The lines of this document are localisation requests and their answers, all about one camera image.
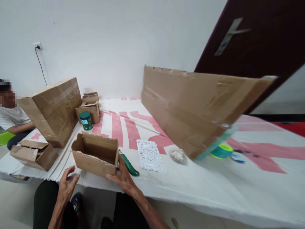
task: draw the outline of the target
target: metal door handle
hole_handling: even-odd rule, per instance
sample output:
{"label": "metal door handle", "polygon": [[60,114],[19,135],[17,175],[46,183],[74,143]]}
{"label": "metal door handle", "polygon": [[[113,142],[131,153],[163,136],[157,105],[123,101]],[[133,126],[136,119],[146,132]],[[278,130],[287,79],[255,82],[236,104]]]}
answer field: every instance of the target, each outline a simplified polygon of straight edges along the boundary
{"label": "metal door handle", "polygon": [[222,54],[222,52],[227,47],[229,41],[231,40],[231,38],[234,34],[246,33],[251,30],[251,29],[236,30],[237,27],[239,26],[239,24],[241,23],[242,19],[243,18],[241,17],[241,18],[237,18],[233,21],[232,25],[230,26],[228,32],[226,33],[225,37],[223,38],[222,42],[220,43],[214,56],[220,56]]}

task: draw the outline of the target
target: door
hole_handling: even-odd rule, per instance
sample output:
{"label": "door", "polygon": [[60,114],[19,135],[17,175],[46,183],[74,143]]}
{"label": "door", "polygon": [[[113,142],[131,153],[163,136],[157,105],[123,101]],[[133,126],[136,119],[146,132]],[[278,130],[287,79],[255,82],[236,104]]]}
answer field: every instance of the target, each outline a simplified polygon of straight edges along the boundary
{"label": "door", "polygon": [[304,64],[304,9],[302,0],[228,0],[195,72],[277,75],[249,114]]}

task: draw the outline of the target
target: white tablecloth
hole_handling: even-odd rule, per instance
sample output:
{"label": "white tablecloth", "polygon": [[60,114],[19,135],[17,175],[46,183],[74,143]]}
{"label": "white tablecloth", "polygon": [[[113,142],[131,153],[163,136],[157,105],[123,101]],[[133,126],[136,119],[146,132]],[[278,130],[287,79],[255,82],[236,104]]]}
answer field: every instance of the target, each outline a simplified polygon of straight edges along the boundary
{"label": "white tablecloth", "polygon": [[[100,104],[100,123],[89,132],[119,140],[119,148],[140,172],[133,180],[145,196],[257,227],[305,228],[305,138],[243,115],[237,121],[239,131],[227,142],[259,157],[242,154],[246,163],[239,164],[208,156],[200,163],[188,159],[187,165],[180,165],[169,156],[178,147],[139,98],[101,100]],[[77,123],[66,147],[56,149],[59,157],[48,172],[26,167],[9,153],[0,160],[0,172],[59,181],[64,169],[75,165],[71,144],[82,130]],[[157,143],[166,173],[141,168],[139,138]],[[46,142],[37,129],[25,139]],[[80,174],[80,185],[121,191],[105,178],[78,168],[75,172]]]}

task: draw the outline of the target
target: cardboard box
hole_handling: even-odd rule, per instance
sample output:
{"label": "cardboard box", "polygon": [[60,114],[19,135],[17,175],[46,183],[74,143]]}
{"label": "cardboard box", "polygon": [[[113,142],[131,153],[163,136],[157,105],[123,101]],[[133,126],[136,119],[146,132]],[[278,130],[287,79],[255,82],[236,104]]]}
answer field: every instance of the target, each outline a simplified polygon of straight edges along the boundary
{"label": "cardboard box", "polygon": [[98,93],[92,92],[83,95],[82,104],[75,109],[78,121],[82,124],[79,115],[83,112],[90,112],[92,123],[99,123],[99,99]]}
{"label": "cardboard box", "polygon": [[72,152],[78,168],[100,177],[115,174],[119,156],[117,139],[82,131],[72,143]]}
{"label": "cardboard box", "polygon": [[48,171],[58,157],[49,143],[23,140],[19,144],[12,147],[10,155],[26,166]]}
{"label": "cardboard box", "polygon": [[77,123],[75,108],[81,103],[76,78],[60,81],[20,100],[33,124],[55,148],[65,147]]}
{"label": "cardboard box", "polygon": [[141,101],[168,137],[194,160],[276,79],[147,67]]}

